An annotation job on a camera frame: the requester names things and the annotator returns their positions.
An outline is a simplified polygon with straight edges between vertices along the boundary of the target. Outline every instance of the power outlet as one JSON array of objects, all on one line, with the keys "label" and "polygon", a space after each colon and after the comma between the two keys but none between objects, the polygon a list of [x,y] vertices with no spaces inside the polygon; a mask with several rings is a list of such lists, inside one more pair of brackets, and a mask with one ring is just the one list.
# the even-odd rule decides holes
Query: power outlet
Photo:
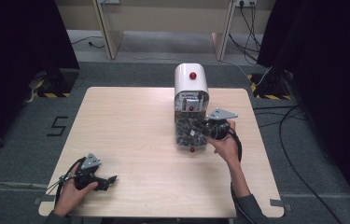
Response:
[{"label": "power outlet", "polygon": [[244,1],[244,7],[255,7],[257,0],[236,0],[235,6],[240,7],[241,1]]}]

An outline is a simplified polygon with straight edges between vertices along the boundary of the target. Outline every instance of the floor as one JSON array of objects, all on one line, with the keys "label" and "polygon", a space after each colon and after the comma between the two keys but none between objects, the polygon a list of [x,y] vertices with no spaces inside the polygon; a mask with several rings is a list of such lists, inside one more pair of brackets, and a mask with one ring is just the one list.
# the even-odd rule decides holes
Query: floor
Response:
[{"label": "floor", "polygon": [[[68,31],[79,62],[102,63],[209,63],[255,65],[228,39],[222,62],[216,58],[210,34],[184,34],[168,32],[125,32],[115,60],[109,60],[100,31]],[[248,35],[233,35],[242,46],[256,50]],[[256,35],[259,42],[262,35]]]},{"label": "floor", "polygon": [[[160,64],[162,67],[164,67],[164,63],[203,63],[206,64],[206,67],[232,64],[233,66],[237,65],[239,71],[235,70],[235,73],[236,75],[239,73],[240,76],[247,76],[247,69],[250,70],[250,68],[258,68],[261,71],[266,71],[267,69],[260,65],[255,65],[255,62],[245,57],[230,39],[225,50],[224,61],[218,62],[210,34],[126,32],[115,60],[109,60],[105,48],[102,48],[103,39],[100,31],[68,31],[68,34],[71,42],[74,43],[73,47],[78,61],[84,63],[83,66],[86,68],[82,74],[84,79],[81,84],[77,84],[77,87],[72,92],[73,96],[81,94],[81,89],[86,88],[90,82],[89,78],[97,79],[94,77],[97,76],[96,74],[89,73],[92,66],[102,66],[104,69],[115,67],[107,66],[109,63],[162,63]],[[245,46],[247,43],[248,48],[256,49],[255,43],[247,42],[248,35],[234,34],[233,38],[240,45]],[[262,38],[262,35],[257,35],[259,42]],[[256,52],[251,52],[253,52],[253,57],[258,57]],[[18,166],[11,166],[3,170],[3,167],[6,166],[2,165],[2,163],[12,162],[6,160],[16,154],[17,158],[19,157],[18,160],[25,164],[30,164],[33,171],[41,163],[36,158],[44,157],[44,160],[49,161],[47,162],[49,163],[49,168],[53,169],[61,152],[53,148],[62,146],[65,142],[65,137],[47,140],[45,135],[40,136],[36,133],[51,132],[52,116],[68,115],[68,122],[70,122],[70,118],[77,114],[77,111],[75,109],[72,110],[70,106],[75,104],[74,102],[72,103],[74,100],[75,97],[57,100],[35,99],[33,104],[30,104],[22,111],[17,120],[14,121],[12,130],[8,134],[10,138],[7,140],[5,150],[0,150],[0,158],[5,158],[0,159],[0,181],[14,181],[13,179],[16,179],[17,182],[21,183],[41,184],[44,183],[41,179],[50,179],[51,172],[41,172],[40,170],[35,172],[24,171],[24,175],[19,176]],[[278,103],[272,100],[258,101],[254,99],[251,99],[251,101],[253,107],[292,105],[294,103],[288,101]],[[269,124],[282,118],[283,111],[280,109],[263,112],[256,111],[256,119],[260,125],[261,136],[286,209],[286,215],[273,220],[273,223],[338,223],[315,198],[314,194],[297,178],[289,167],[283,151],[280,149],[277,126]],[[302,118],[303,115],[299,114],[299,118],[289,119],[284,127],[286,132],[284,132],[283,137],[288,145],[290,157],[294,159],[294,164],[305,179],[319,193],[320,197],[329,204],[329,207],[332,208],[340,220],[343,223],[350,223],[350,191],[338,169],[322,156],[315,137],[311,134],[307,122],[301,120]],[[32,125],[32,123],[36,123],[36,120],[39,120],[38,125]],[[26,189],[23,186],[16,186],[18,189],[0,186],[0,218],[14,217],[14,214],[20,214],[19,218],[24,216],[23,220],[27,218],[30,220],[31,218],[41,220],[42,217],[37,212],[37,205],[31,205],[33,203],[31,199],[40,197],[46,185],[35,187],[38,190]],[[81,219],[76,217],[73,220],[73,224],[100,224],[101,221],[100,218]]]}]

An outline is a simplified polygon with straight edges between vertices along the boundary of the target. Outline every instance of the black cable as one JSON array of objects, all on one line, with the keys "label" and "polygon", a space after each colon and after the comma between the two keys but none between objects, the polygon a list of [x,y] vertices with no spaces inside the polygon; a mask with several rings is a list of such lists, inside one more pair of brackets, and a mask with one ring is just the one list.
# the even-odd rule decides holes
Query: black cable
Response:
[{"label": "black cable", "polygon": [[[250,40],[250,36],[251,36],[251,34],[249,34],[249,36],[247,37],[247,40],[246,40],[246,43],[245,43],[245,48],[247,48],[247,44],[248,44],[248,41]],[[253,57],[252,59],[253,59],[253,61],[255,61],[255,63],[251,63],[251,62],[246,58],[246,55],[244,55],[244,56],[245,56],[245,61],[247,61],[248,63],[254,64],[254,65],[257,64],[257,59],[255,59],[254,57]]]},{"label": "black cable", "polygon": [[332,216],[335,218],[335,220],[337,220],[338,223],[342,223],[337,216],[334,214],[334,212],[329,208],[329,206],[320,198],[320,196],[306,183],[306,181],[301,177],[300,173],[296,170],[295,166],[293,165],[290,157],[287,154],[286,148],[285,148],[285,144],[283,143],[283,138],[282,138],[282,125],[283,125],[283,121],[287,118],[288,114],[291,113],[291,111],[293,109],[295,109],[296,107],[298,107],[298,105],[294,105],[293,107],[291,107],[291,109],[288,110],[288,112],[286,112],[285,116],[282,118],[282,120],[280,121],[279,124],[279,139],[280,139],[280,145],[283,149],[283,152],[285,153],[285,156],[287,158],[287,161],[289,163],[289,165],[291,166],[291,169],[294,171],[294,173],[297,175],[297,177],[300,179],[300,181],[302,181],[302,183],[305,185],[306,188],[308,188],[313,194],[314,196],[316,196],[316,198],[329,210],[329,212],[332,214]]},{"label": "black cable", "polygon": [[[247,19],[246,19],[246,17],[245,17],[244,12],[242,11],[242,8],[243,8],[243,7],[240,7],[240,9],[241,9],[241,14],[242,14],[242,17],[243,17],[244,20],[245,20],[247,29],[248,29],[248,31],[249,31],[249,33],[250,33],[252,39],[253,39],[256,43],[258,43],[258,45],[259,45],[259,41],[256,39],[256,36],[254,35],[254,31],[250,28],[250,25],[248,24],[248,21],[247,21]],[[253,11],[253,8],[252,8],[252,22],[254,22],[253,16],[254,16],[254,11]]]},{"label": "black cable", "polygon": [[[259,46],[257,44],[258,41],[257,41],[256,37],[254,36],[254,17],[255,16],[254,16],[254,9],[253,9],[252,3],[250,3],[250,6],[252,6],[252,8],[251,8],[251,28],[249,29],[250,33],[249,33],[249,36],[247,37],[245,47],[247,47],[248,42],[250,40],[250,37],[253,36],[252,38],[254,39],[254,43],[256,45],[256,48],[259,49]],[[246,57],[245,57],[245,60],[250,64],[255,64],[255,63],[251,63]]]},{"label": "black cable", "polygon": [[250,5],[251,5],[251,14],[252,14],[252,16],[251,16],[251,30],[252,30],[253,36],[255,37],[254,41],[256,44],[256,48],[259,50],[259,48],[261,47],[261,44],[257,40],[256,33],[254,32],[254,22],[256,20],[256,13],[257,13],[256,4],[254,2],[251,2]]},{"label": "black cable", "polygon": [[254,107],[253,110],[260,110],[260,109],[278,109],[278,108],[291,108],[293,106],[298,105],[279,105],[279,106],[264,106],[264,107]]},{"label": "black cable", "polygon": [[92,47],[96,47],[97,49],[102,49],[102,48],[105,47],[105,45],[103,45],[103,46],[96,46],[96,45],[94,45],[92,42],[88,42],[88,44],[89,44],[90,46],[92,46]]},{"label": "black cable", "polygon": [[[287,116],[286,119],[300,119],[300,118],[294,117],[294,116],[296,116],[296,115],[298,115],[298,114],[300,114],[300,113],[302,113],[302,112],[293,114],[293,115],[291,115],[291,116]],[[267,127],[267,126],[271,126],[271,125],[280,123],[281,121],[282,121],[282,120],[279,120],[279,121],[277,121],[277,122],[272,122],[272,123],[269,123],[269,124],[260,125],[259,128],[265,128],[265,127]]]},{"label": "black cable", "polygon": [[240,162],[242,160],[242,143],[241,140],[239,140],[238,135],[236,134],[235,130],[233,128],[230,128],[233,133],[228,132],[230,136],[235,140],[236,146],[238,146],[238,161]]},{"label": "black cable", "polygon": [[72,42],[72,45],[74,45],[74,44],[76,44],[76,43],[79,43],[79,42],[81,42],[81,41],[83,41],[83,40],[86,40],[86,39],[89,39],[89,38],[102,38],[101,36],[88,36],[88,37],[85,37],[85,38],[82,38],[82,39],[79,39],[78,41],[76,41],[76,42]]},{"label": "black cable", "polygon": [[256,53],[259,52],[259,51],[256,50],[256,49],[247,49],[247,48],[243,47],[242,45],[240,45],[238,42],[236,42],[236,41],[233,39],[233,37],[232,37],[231,34],[228,34],[228,36],[229,36],[230,39],[232,40],[233,44],[234,44],[236,47],[241,48],[242,51],[244,51],[244,50],[250,50],[250,51],[254,51],[254,52],[256,52]]},{"label": "black cable", "polygon": [[69,176],[70,172],[73,170],[73,168],[77,165],[77,163],[82,162],[86,160],[86,157],[83,157],[81,159],[78,159],[71,167],[70,169],[67,171],[67,173],[63,176],[61,176],[61,178],[59,178],[59,184],[58,184],[58,188],[56,189],[56,195],[55,195],[55,206],[56,203],[59,201],[59,197],[61,196],[61,191],[63,188],[63,185],[66,181],[66,178]]}]

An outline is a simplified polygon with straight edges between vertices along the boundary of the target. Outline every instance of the white cylindrical machine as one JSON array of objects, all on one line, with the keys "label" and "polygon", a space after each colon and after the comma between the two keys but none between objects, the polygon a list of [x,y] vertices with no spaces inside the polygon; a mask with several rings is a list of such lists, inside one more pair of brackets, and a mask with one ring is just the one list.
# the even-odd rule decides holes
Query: white cylindrical machine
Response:
[{"label": "white cylindrical machine", "polygon": [[209,103],[206,77],[198,63],[182,63],[175,70],[176,145],[191,152],[206,147],[202,131],[192,127],[190,119],[205,119]]}]

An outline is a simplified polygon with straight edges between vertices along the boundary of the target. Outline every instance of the black curtain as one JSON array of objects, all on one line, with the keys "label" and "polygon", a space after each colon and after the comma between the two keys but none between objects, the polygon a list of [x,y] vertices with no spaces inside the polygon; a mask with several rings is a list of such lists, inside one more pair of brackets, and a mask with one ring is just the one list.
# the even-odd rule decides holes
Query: black curtain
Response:
[{"label": "black curtain", "polygon": [[54,0],[0,1],[0,137],[36,73],[79,69]]},{"label": "black curtain", "polygon": [[318,137],[350,186],[350,3],[276,0],[259,63],[293,72]]}]

